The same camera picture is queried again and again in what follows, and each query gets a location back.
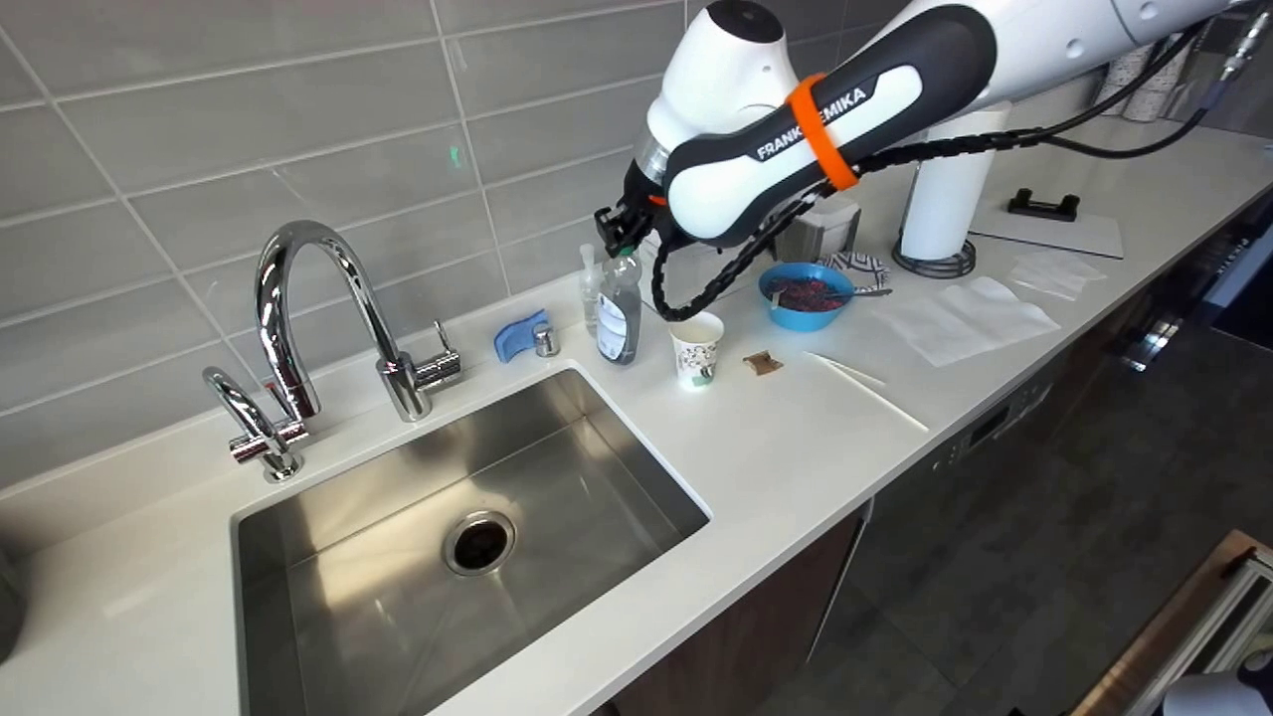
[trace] cabinet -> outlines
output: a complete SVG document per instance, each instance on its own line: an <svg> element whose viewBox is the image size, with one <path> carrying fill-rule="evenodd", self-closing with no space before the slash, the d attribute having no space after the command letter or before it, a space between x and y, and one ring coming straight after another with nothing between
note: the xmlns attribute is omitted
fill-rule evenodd
<svg viewBox="0 0 1273 716"><path fill-rule="evenodd" d="M847 518L597 716L740 716L798 671L859 532Z"/></svg>

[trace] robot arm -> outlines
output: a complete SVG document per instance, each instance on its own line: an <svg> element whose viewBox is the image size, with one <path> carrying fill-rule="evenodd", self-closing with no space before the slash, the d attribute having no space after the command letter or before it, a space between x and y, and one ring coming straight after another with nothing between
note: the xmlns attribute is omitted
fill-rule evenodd
<svg viewBox="0 0 1273 716"><path fill-rule="evenodd" d="M796 85L784 30L717 0L683 31L607 245L735 248L850 186L855 160L1021 101L1240 0L911 0L859 58Z"/></svg>

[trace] chrome faucet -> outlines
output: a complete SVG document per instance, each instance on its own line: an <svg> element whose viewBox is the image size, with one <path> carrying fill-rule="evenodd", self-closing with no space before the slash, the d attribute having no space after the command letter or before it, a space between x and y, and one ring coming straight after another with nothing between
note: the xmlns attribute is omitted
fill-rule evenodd
<svg viewBox="0 0 1273 716"><path fill-rule="evenodd" d="M229 410L229 418L243 425L243 435L229 441L236 463L263 459L267 479L290 479L301 469L301 459L290 455L290 441L306 438L301 421L273 425L251 394L218 368L202 369L202 381L216 389L216 400Z"/></svg>
<svg viewBox="0 0 1273 716"><path fill-rule="evenodd" d="M290 441L306 438L306 421L324 414L320 389L309 369L296 356L296 337L285 327L285 276L301 248L324 248L324 256L342 271L353 306L366 323L366 336L379 351L379 377L385 381L399 418L431 414L431 394L460 377L460 356L444 345L442 323L436 343L442 351L424 364L412 364L391 336L383 306L366 284L366 271L353 248L324 223L285 223L267 241L263 268L255 276L255 313L259 313L259 343L269 368L269 394L282 408L282 421L273 425L221 369L206 369L202 377L218 389L236 421L247 429L229 441L240 463L263 459L269 479L285 479L300 469L300 459L285 451Z"/></svg>

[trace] stainless steel sink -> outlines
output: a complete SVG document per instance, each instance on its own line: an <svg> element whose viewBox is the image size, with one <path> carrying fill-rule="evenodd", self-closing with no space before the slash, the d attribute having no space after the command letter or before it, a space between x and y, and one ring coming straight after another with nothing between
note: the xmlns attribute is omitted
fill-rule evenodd
<svg viewBox="0 0 1273 716"><path fill-rule="evenodd" d="M243 707L431 714L704 520L554 374L236 520Z"/></svg>

